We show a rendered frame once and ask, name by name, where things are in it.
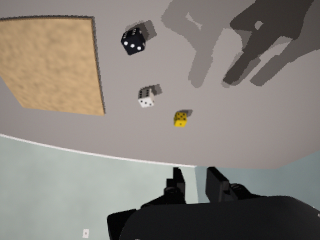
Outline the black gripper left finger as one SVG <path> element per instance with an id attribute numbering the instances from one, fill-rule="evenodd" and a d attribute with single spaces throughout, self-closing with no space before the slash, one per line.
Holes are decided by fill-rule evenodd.
<path id="1" fill-rule="evenodd" d="M 141 208 L 161 204 L 187 204 L 184 199 L 186 184 L 181 169 L 173 167 L 173 179 L 166 179 L 166 186 L 164 195 L 143 204 Z M 125 222 L 135 211 L 137 210 L 131 209 L 108 215 L 107 225 L 110 240 L 119 240 Z"/>

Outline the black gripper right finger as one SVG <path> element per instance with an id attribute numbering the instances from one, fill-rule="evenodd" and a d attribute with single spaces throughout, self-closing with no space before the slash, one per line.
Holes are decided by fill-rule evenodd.
<path id="1" fill-rule="evenodd" d="M 230 184 L 229 180 L 214 166 L 207 168 L 205 193 L 210 202 L 267 197 L 252 194 L 241 184 Z"/>

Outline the tan square mat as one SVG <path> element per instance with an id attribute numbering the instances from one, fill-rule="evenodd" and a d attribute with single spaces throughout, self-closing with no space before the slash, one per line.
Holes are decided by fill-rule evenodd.
<path id="1" fill-rule="evenodd" d="M 105 114 L 91 18 L 0 20 L 0 76 L 23 108 Z"/>

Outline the yellow die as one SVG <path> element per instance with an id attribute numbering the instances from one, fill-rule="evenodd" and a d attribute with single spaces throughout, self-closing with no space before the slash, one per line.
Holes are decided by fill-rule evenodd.
<path id="1" fill-rule="evenodd" d="M 175 113 L 174 126 L 184 127 L 187 122 L 186 113 Z"/>

